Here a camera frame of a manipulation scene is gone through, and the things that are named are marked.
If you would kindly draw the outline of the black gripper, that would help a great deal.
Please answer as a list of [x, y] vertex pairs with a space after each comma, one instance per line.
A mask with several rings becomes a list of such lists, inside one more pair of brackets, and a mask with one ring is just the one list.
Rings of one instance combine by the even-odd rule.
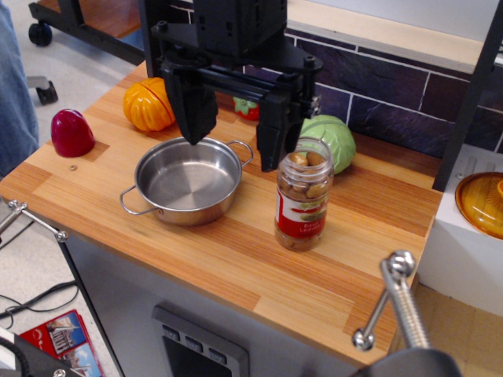
[[[315, 76], [323, 63], [285, 35], [286, 1], [195, 1], [191, 24], [159, 21], [162, 75], [182, 136], [198, 144], [216, 125], [215, 91], [259, 101], [257, 148], [262, 172], [271, 172], [293, 152], [303, 117], [320, 112]], [[278, 86], [240, 74], [244, 66], [280, 72]]]

